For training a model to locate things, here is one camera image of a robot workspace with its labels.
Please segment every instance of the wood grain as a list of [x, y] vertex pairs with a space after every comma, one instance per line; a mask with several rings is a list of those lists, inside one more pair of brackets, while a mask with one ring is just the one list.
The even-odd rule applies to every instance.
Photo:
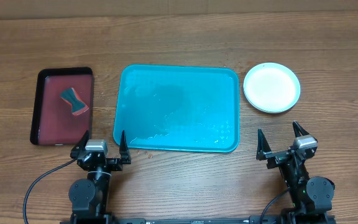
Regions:
[[358, 0], [0, 0], [0, 19], [353, 10]]
[[[255, 160], [257, 128], [274, 150], [293, 141], [296, 119], [319, 139], [310, 175], [337, 186], [338, 223], [358, 223], [358, 11], [97, 17], [0, 21], [0, 223], [22, 223], [31, 182], [69, 160], [70, 146], [29, 141], [37, 74], [89, 66], [95, 74], [93, 138], [109, 155], [122, 70], [132, 63], [228, 67], [240, 81], [254, 65], [277, 62], [300, 79], [298, 104], [264, 114], [240, 94], [241, 142], [230, 154], [131, 150], [133, 162], [113, 175], [109, 209], [118, 217], [203, 218], [259, 214], [284, 189], [278, 170]], [[28, 203], [31, 223], [68, 219], [76, 165], [41, 180]], [[288, 197], [269, 213], [290, 207]]]

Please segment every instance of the round plate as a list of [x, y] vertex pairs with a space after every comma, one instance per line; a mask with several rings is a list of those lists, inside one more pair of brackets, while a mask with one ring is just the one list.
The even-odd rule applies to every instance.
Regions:
[[261, 63], [251, 68], [244, 79], [243, 89], [249, 103], [266, 113], [289, 110], [301, 94], [296, 75], [277, 63]]

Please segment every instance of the wooden table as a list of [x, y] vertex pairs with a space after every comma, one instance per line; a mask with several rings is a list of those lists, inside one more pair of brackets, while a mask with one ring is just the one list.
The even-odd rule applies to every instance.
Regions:
[[[296, 119], [319, 140], [316, 156], [306, 162], [310, 175], [336, 184], [329, 214], [338, 223], [358, 223], [358, 11], [0, 21], [0, 223], [22, 223], [31, 182], [70, 159], [70, 146], [29, 141], [41, 69], [93, 69], [92, 138], [107, 140], [115, 156], [112, 128], [126, 66], [228, 67], [242, 83], [262, 62], [282, 63], [298, 75], [301, 98], [291, 111], [261, 113], [241, 94], [241, 142], [233, 153], [149, 151], [149, 159], [131, 150], [132, 165], [113, 175], [109, 209], [118, 217], [144, 218], [260, 214], [285, 186], [278, 169], [255, 160], [257, 129], [273, 150], [284, 150]], [[85, 177], [70, 165], [41, 180], [30, 195], [30, 223], [67, 219], [68, 189]], [[269, 212], [284, 207], [291, 207], [288, 196]]]

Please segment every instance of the blue rectangular tray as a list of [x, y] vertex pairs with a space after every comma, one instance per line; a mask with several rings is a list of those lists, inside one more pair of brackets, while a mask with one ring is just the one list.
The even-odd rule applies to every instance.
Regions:
[[239, 79], [228, 68], [130, 65], [113, 136], [128, 147], [231, 152], [239, 144]]

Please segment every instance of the black cable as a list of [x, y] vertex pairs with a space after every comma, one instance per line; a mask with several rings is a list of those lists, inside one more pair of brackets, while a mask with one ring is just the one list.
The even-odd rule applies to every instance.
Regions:
[[278, 196], [276, 196], [275, 198], [273, 198], [273, 200], [271, 200], [271, 201], [266, 205], [265, 209], [263, 210], [262, 214], [260, 215], [259, 224], [263, 224], [265, 213], [267, 212], [267, 210], [269, 209], [269, 207], [270, 207], [271, 205], [273, 205], [273, 203], [276, 202], [280, 197], [282, 197], [282, 196], [285, 195], [287, 192], [289, 192], [290, 189], [291, 189], [291, 187], [287, 188], [287, 189], [284, 190], [282, 193], [280, 193]]
[[26, 213], [26, 210], [25, 210], [25, 209], [26, 209], [26, 206], [27, 206], [27, 200], [29, 199], [30, 192], [31, 192], [32, 188], [35, 186], [35, 184], [36, 184], [38, 181], [40, 181], [42, 178], [44, 178], [45, 176], [47, 176], [47, 175], [49, 175], [49, 174], [55, 172], [56, 170], [59, 170], [59, 169], [65, 167], [65, 166], [68, 166], [68, 165], [72, 164], [74, 161], [76, 161], [76, 159], [72, 159], [71, 161], [66, 162], [66, 163], [63, 164], [63, 165], [60, 165], [60, 166], [58, 166], [58, 167], [56, 167], [56, 168], [54, 168], [54, 169], [51, 169], [50, 171], [48, 171], [48, 172], [42, 174], [41, 176], [39, 176], [39, 177], [31, 184], [31, 186], [30, 186], [29, 189], [27, 190], [27, 193], [25, 194], [24, 202], [23, 202], [23, 219], [24, 219], [24, 223], [25, 223], [25, 224], [29, 224], [29, 221], [27, 220], [27, 213]]

